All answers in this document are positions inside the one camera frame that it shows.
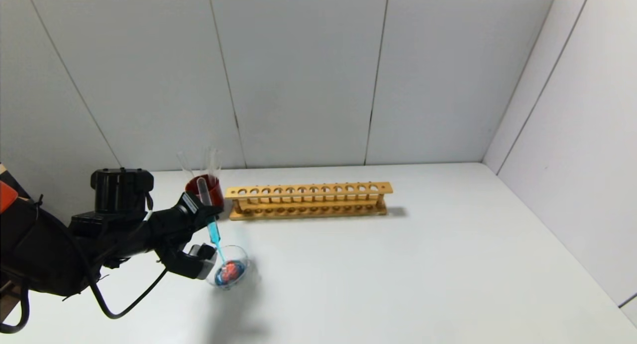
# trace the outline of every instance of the blue liquid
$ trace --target blue liquid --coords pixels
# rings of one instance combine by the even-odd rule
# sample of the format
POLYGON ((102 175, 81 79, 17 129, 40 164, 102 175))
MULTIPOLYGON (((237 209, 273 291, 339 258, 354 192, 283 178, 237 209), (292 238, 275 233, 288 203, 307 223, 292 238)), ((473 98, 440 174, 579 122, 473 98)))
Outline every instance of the blue liquid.
POLYGON ((210 242, 213 242, 216 245, 216 251, 221 256, 221 260, 225 263, 225 257, 221 252, 221 236, 219 235, 219 228, 216 226, 216 221, 210 222, 208 224, 208 232, 210 234, 210 242))

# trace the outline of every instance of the black cable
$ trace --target black cable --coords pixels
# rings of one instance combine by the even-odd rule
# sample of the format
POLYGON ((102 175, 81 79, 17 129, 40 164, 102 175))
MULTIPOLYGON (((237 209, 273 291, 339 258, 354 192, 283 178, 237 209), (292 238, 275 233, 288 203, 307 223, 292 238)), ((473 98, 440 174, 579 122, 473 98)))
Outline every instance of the black cable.
MULTIPOLYGON (((150 197, 150 193, 146 192, 146 207, 148 208, 149 211, 153 210, 153 198, 150 197)), ((128 233, 128 235, 126 236, 126 238, 124 240, 121 240, 119 242, 114 243, 112 246, 109 247, 109 249, 105 250, 102 252, 102 254, 100 254, 99 256, 97 256, 94 260, 94 263, 102 263, 102 261, 107 258, 107 256, 110 256, 111 254, 113 254, 114 251, 116 251, 119 247, 121 247, 123 244, 125 244, 126 242, 128 242, 129 240, 132 239, 132 237, 137 234, 137 232, 139 232, 139 230, 141 230, 145 225, 146 225, 147 221, 141 221, 139 222, 139 224, 132 229, 132 231, 130 231, 128 233)))
POLYGON ((18 331, 22 330, 29 321, 29 285, 27 285, 25 281, 23 281, 22 285, 20 285, 20 309, 22 310, 22 314, 20 314, 20 321, 18 324, 10 326, 9 324, 2 323, 0 324, 0 333, 18 333, 18 331))
POLYGON ((55 227, 62 231, 64 237, 66 237, 66 240, 68 240, 68 242, 71 244, 71 246, 75 250, 75 253, 80 258, 80 265, 82 266, 82 269, 84 270, 86 279, 89 281, 89 287, 91 287, 91 291, 93 291, 93 295, 95 296, 96 301, 98 301, 98 305, 100 306, 100 309, 102 309, 102 312, 104 312, 104 314, 110 319, 119 319, 123 317, 124 315, 126 315, 128 312, 130 312, 130 310, 132 310, 132 308, 134 308, 137 305, 137 303, 139 303, 142 299, 144 299, 144 297, 146 297, 146 295, 148 295, 148 293, 150 293, 150 291, 153 288, 155 288, 157 283, 159 283, 159 281, 162 278, 164 278, 164 275, 166 275, 166 273, 168 272, 168 269, 164 269, 164 271, 162 271, 162 273, 159 274, 157 279, 153 281, 150 287, 148 287, 148 289, 146 289, 145 292, 141 294, 141 296, 137 297, 137 299, 134 302, 132 302, 132 304, 130 304, 128 308, 126 308, 119 314, 114 314, 113 312, 110 311, 110 309, 108 309, 108 306, 106 305, 106 302, 104 301, 104 297, 102 296, 102 292, 100 292, 100 288, 98 287, 97 281, 95 280, 94 276, 92 276, 91 274, 91 266, 89 265, 89 260, 88 258, 86 258, 84 251, 82 251, 80 244, 77 242, 77 240, 75 240, 75 238, 71 235, 71 233, 66 228, 61 228, 61 226, 64 226, 64 225, 56 223, 55 227))
POLYGON ((632 301, 633 299, 637 298, 637 293, 633 294, 630 298, 626 299, 623 303, 621 303, 619 305, 619 308, 625 306, 628 304, 628 302, 632 301))

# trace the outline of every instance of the wooden test tube rack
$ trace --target wooden test tube rack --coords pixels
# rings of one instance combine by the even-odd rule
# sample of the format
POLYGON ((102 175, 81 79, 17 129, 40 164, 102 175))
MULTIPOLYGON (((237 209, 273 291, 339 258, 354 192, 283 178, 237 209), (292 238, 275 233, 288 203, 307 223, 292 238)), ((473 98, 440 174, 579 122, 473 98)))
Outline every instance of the wooden test tube rack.
POLYGON ((230 187, 231 220, 386 215, 389 182, 230 187))

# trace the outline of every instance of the wall seam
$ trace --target wall seam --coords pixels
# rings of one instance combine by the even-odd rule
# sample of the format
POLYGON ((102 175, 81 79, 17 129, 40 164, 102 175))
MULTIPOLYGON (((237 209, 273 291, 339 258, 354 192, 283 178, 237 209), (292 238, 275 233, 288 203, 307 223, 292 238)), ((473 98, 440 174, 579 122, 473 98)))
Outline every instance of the wall seam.
POLYGON ((223 56, 223 47, 221 47, 221 37, 219 36, 219 28, 216 26, 216 16, 214 15, 214 8, 212 6, 212 0, 210 2, 210 12, 212 13, 212 22, 214 24, 214 33, 216 34, 216 41, 219 44, 219 53, 221 53, 221 64, 223 65, 223 73, 225 73, 225 81, 228 85, 228 94, 230 94, 230 105, 232 105, 232 114, 234 115, 234 124, 237 126, 237 133, 239 134, 239 147, 241 148, 241 156, 243 156, 243 165, 248 168, 248 160, 245 158, 245 151, 243 150, 243 140, 241 139, 241 129, 239 128, 239 117, 237 117, 237 111, 234 108, 234 98, 232 97, 232 88, 230 87, 230 77, 228 77, 228 69, 225 66, 225 57, 223 56))
POLYGON ((363 166, 367 165, 367 154, 369 151, 369 135, 371 135, 371 120, 374 115, 374 103, 376 102, 376 86, 378 86, 378 70, 380 70, 380 54, 383 51, 383 39, 385 36, 385 24, 387 22, 387 8, 389 7, 389 0, 385 0, 385 13, 383 15, 383 27, 380 31, 380 45, 378 47, 378 61, 376 62, 376 77, 374 79, 374 91, 371 96, 371 110, 369 110, 369 126, 367 128, 367 143, 365 145, 365 158, 362 162, 363 166))
POLYGON ((53 41, 53 38, 51 37, 51 33, 49 33, 48 29, 46 28, 46 25, 44 24, 44 20, 42 19, 42 16, 40 15, 38 8, 36 7, 35 1, 34 0, 29 0, 29 1, 31 5, 33 6, 33 10, 36 12, 36 15, 38 16, 38 20, 46 33, 46 37, 48 38, 49 42, 51 42, 51 45, 55 51, 55 54, 57 55, 57 58, 62 63, 62 67, 64 67, 64 71, 66 72, 66 75, 71 80, 71 84, 73 84, 73 88, 75 88, 75 91, 80 97, 82 104, 84 104, 84 108, 86 109, 86 111, 89 112, 89 116, 93 120, 93 123, 95 124, 95 126, 98 128, 98 131, 100 132, 100 135, 102 135, 102 138, 104 138, 104 142, 108 146, 108 149, 111 151, 111 154, 113 154, 113 157, 117 161, 117 164, 121 167, 121 162, 117 158, 117 155, 115 154, 115 152, 113 151, 113 147, 111 147, 111 144, 108 142, 106 136, 104 135, 104 131, 102 131, 102 128, 100 127, 100 124, 98 124, 97 120, 95 119, 95 116, 91 112, 91 109, 89 108, 89 105, 87 104, 86 99, 84 99, 84 95, 82 95, 82 92, 80 92, 80 88, 78 88, 77 83, 75 83, 75 79, 73 79, 73 76, 71 76, 71 72, 69 68, 66 66, 66 63, 64 63, 64 59, 62 59, 62 54, 60 54, 60 51, 57 49, 57 46, 55 45, 55 42, 53 41))
POLYGON ((573 22, 573 26, 571 27, 571 30, 568 33, 568 36, 566 38, 566 41, 564 42, 564 45, 562 46, 562 49, 560 49, 559 55, 557 56, 557 59, 555 60, 555 63, 553 64, 553 68, 551 69, 551 72, 548 74, 548 77, 546 78, 546 81, 544 82, 544 85, 542 86, 542 90, 539 91, 539 95, 537 95, 537 99, 535 99, 535 103, 533 104, 533 107, 531 108, 531 111, 529 112, 529 114, 527 115, 526 119, 524 120, 524 123, 521 126, 520 131, 518 131, 518 134, 516 136, 516 140, 514 140, 514 143, 511 145, 511 147, 509 148, 509 151, 507 152, 507 156, 505 156, 505 160, 503 160, 503 162, 500 165, 500 168, 496 172, 496 176, 500 175, 500 171, 502 171, 503 167, 505 166, 505 163, 507 163, 509 155, 511 155, 511 152, 513 151, 514 147, 516 146, 517 141, 520 138, 520 135, 522 134, 522 132, 524 131, 524 128, 526 127, 526 124, 528 123, 531 115, 533 115, 533 112, 535 111, 535 107, 537 107, 537 103, 539 102, 539 99, 541 99, 542 95, 544 94, 544 90, 546 90, 546 86, 550 82, 551 77, 553 76, 553 73, 555 72, 555 69, 557 68, 557 64, 559 63, 560 59, 562 58, 562 54, 564 54, 564 50, 566 49, 566 46, 568 45, 569 40, 571 40, 571 35, 573 35, 573 31, 575 31, 575 28, 577 27, 577 23, 580 20, 580 16, 582 16, 582 12, 584 11, 584 8, 586 7, 587 1, 588 0, 584 0, 584 2, 582 2, 582 7, 580 8, 580 11, 577 14, 577 17, 575 18, 575 22, 573 22))
POLYGON ((505 116, 507 115, 507 111, 509 110, 509 107, 511 106, 511 101, 513 101, 513 99, 514 99, 514 95, 516 95, 517 88, 520 85, 520 81, 522 80, 524 72, 526 71, 526 67, 529 64, 529 60, 531 60, 531 56, 533 54, 533 51, 535 50, 535 46, 537 45, 537 41, 539 40, 539 35, 542 33, 542 29, 544 29, 544 24, 546 24, 546 20, 548 19, 549 13, 551 13, 551 8, 553 8, 553 4, 554 3, 555 3, 555 0, 551 0, 551 5, 548 7, 548 10, 546 11, 546 15, 544 16, 544 20, 542 20, 542 24, 539 27, 539 31, 535 35, 535 41, 533 42, 533 46, 531 47, 531 50, 529 52, 529 56, 526 58, 526 61, 524 62, 524 66, 522 67, 522 71, 520 72, 520 76, 518 76, 518 80, 516 82, 516 86, 514 87, 514 90, 511 92, 511 96, 509 97, 509 101, 507 102, 507 107, 505 108, 505 111, 500 116, 500 121, 498 122, 498 126, 496 126, 495 131, 493 131, 493 136, 491 137, 491 141, 489 142, 489 146, 487 146, 487 149, 484 151, 484 154, 482 155, 482 160, 480 160, 480 163, 484 163, 484 159, 487 156, 487 153, 489 152, 489 148, 491 147, 491 144, 493 143, 493 140, 496 138, 496 135, 498 134, 498 129, 500 129, 500 126, 502 126, 502 122, 504 121, 505 116))

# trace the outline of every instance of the white table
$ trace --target white table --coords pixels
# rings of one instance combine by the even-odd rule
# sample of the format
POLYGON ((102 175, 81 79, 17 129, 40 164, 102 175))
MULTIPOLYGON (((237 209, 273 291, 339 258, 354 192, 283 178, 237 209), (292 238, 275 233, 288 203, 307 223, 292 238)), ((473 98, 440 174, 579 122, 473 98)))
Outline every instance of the white table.
MULTIPOLYGON (((388 217, 221 221, 261 279, 227 292, 167 274, 107 319, 89 290, 31 295, 11 343, 635 344, 637 329, 487 167, 477 163, 223 171, 225 187, 391 181, 388 217)), ((156 172, 157 210, 181 172, 156 172)), ((205 230, 193 242, 207 240, 205 230)), ((114 311, 161 271, 139 255, 100 281, 114 311)), ((16 312, 12 314, 16 321, 16 312)))

